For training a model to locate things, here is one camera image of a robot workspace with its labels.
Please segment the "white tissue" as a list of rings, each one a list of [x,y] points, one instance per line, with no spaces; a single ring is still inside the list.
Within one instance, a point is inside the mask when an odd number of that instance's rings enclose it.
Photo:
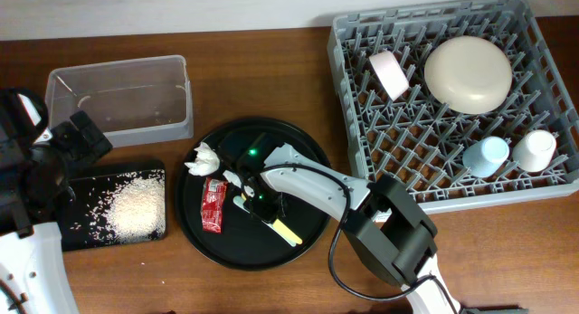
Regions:
[[[185,162],[189,175],[209,176],[219,169],[221,165],[219,157],[205,142],[201,142],[195,148],[195,152],[195,160],[193,162]]]

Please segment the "red snack wrapper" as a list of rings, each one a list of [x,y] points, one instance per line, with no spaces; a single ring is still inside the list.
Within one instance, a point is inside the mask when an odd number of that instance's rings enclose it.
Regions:
[[[201,204],[202,227],[208,233],[221,233],[223,226],[223,203],[228,183],[207,177]]]

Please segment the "pink bowl with rice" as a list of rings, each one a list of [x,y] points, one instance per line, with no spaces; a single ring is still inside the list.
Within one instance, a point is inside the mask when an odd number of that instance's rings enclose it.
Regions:
[[[397,100],[407,91],[409,81],[392,52],[385,51],[372,55],[369,61],[391,100]]]

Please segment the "light blue cup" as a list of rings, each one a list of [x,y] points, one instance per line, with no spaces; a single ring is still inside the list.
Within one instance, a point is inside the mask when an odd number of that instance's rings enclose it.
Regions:
[[[487,137],[465,150],[463,165],[475,177],[492,176],[509,156],[508,143],[498,137]]]

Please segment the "beige bowl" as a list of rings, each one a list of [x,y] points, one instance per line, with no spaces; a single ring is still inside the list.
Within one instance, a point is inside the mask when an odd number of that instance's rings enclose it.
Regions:
[[[440,44],[424,65],[431,95],[459,113],[479,115],[498,108],[513,79],[508,57],[494,43],[472,36]]]

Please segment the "white cup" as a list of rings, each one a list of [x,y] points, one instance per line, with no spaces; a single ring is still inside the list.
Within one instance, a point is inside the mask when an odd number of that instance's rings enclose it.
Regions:
[[[513,148],[513,160],[527,172],[539,172],[550,164],[555,153],[556,140],[546,130],[529,132]]]

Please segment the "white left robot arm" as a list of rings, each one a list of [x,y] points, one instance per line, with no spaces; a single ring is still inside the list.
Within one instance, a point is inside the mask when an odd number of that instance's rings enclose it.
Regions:
[[[2,312],[77,312],[54,202],[74,199],[70,178],[111,149],[86,112],[50,128],[42,98],[24,88],[1,91]]]

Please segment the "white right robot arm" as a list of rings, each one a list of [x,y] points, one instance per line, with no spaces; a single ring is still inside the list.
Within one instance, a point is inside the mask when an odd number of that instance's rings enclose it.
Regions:
[[[291,195],[338,222],[359,260],[378,279],[400,288],[416,313],[459,313],[440,273],[435,224],[390,176],[372,182],[341,174],[262,133],[230,133],[218,143],[221,163],[240,179],[245,206],[266,221]]]

